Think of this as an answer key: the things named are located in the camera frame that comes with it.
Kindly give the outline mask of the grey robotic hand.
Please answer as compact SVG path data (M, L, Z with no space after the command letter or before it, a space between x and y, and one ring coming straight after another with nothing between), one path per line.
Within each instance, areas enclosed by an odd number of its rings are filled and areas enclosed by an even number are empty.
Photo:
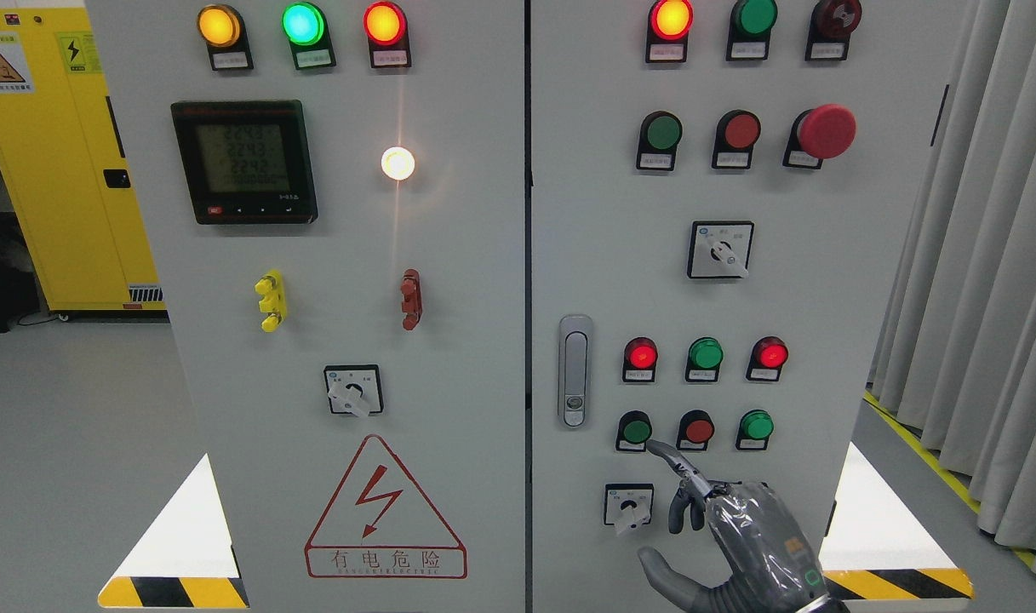
M649 453L681 478L668 517L684 527L692 508L694 529L707 518L713 539L731 570L728 581L708 588L677 573L653 547L638 549L650 585L685 612L845 612L824 582L821 560L787 506L762 481L708 481L674 447L650 439Z

